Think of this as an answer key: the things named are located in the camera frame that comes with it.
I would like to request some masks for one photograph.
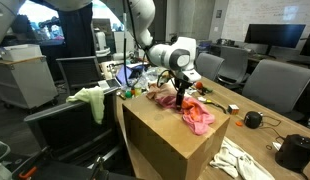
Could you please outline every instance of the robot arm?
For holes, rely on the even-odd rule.
[[[25,0],[0,0],[0,43],[24,2]]]
[[[0,0],[0,42],[24,1]],[[45,1],[61,11],[74,11],[91,3],[91,0]],[[102,1],[106,5],[108,4],[107,0]],[[121,3],[119,2],[120,0],[117,1],[116,3],[112,3],[118,6]],[[129,6],[134,23],[128,21],[128,31],[136,38],[140,47],[147,52],[150,58],[149,60],[153,64],[175,71],[175,81],[179,88],[178,96],[183,96],[185,88],[188,88],[191,83],[201,78],[194,69],[196,53],[195,39],[179,37],[177,42],[171,46],[163,44],[153,45],[153,37],[147,30],[155,16],[153,0],[129,0]]]

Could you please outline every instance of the office chair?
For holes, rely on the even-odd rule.
[[[83,101],[38,112],[27,116],[24,122],[42,149],[50,147],[52,160],[87,167],[97,155],[102,155],[106,166],[111,167],[114,155],[123,147],[123,137],[115,124],[116,89],[104,94],[101,125],[95,122],[90,104]]]
[[[293,108],[310,82],[310,69],[262,60],[248,78],[242,95],[293,120]]]
[[[211,54],[200,53],[195,61],[196,70],[200,75],[215,81],[223,61],[223,58]]]
[[[56,61],[66,83],[68,95],[74,95],[83,87],[94,87],[103,79],[95,56],[59,58]]]
[[[248,78],[248,52],[244,49],[221,46],[221,58],[225,59],[217,79],[226,87],[232,89],[244,85]]]

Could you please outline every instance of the black cylindrical object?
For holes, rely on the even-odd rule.
[[[255,111],[249,111],[245,115],[244,123],[247,127],[256,129],[262,122],[262,115]]]
[[[276,152],[275,161],[289,170],[301,173],[310,161],[310,138],[299,134],[288,135]]]

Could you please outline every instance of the red cloth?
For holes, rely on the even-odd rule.
[[[155,101],[164,108],[175,108],[176,97],[165,96],[156,98]],[[215,121],[215,116],[207,111],[205,105],[192,97],[184,97],[181,113],[183,113],[184,122],[196,135],[205,134],[208,125]]]

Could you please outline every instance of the table surface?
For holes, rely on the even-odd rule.
[[[226,137],[234,143],[243,148],[248,154],[260,163],[266,170],[268,170],[275,179],[303,179],[300,174],[287,170],[279,166],[275,162],[276,149],[273,147],[271,150],[266,148],[267,145],[272,146],[272,142],[276,142],[275,138],[278,136],[272,129],[250,129],[246,126],[239,127],[235,124],[237,121],[242,121],[248,111],[262,112],[264,116],[270,116],[281,120],[281,124],[274,129],[282,136],[286,137],[291,134],[300,134],[310,138],[310,129],[301,126],[286,117],[269,110],[262,105],[259,105],[239,94],[226,89],[225,87],[202,78],[201,82],[205,87],[213,89],[213,92],[205,95],[204,97],[218,103],[224,107],[230,104],[236,104],[239,107],[237,115],[230,115],[230,123],[226,131]],[[117,118],[121,126],[121,130],[125,136],[124,118],[122,113],[123,100],[117,98]],[[210,113],[220,113],[221,110],[212,105],[206,105]],[[276,123],[272,119],[264,117],[264,122]],[[143,155],[136,149],[136,147],[128,140],[126,145],[129,151],[130,158],[138,178],[142,179],[161,179],[160,175],[154,170],[151,164],[143,157]],[[305,167],[304,174],[310,179],[310,163]],[[203,171],[199,180],[204,179],[232,179],[224,171],[207,166]]]

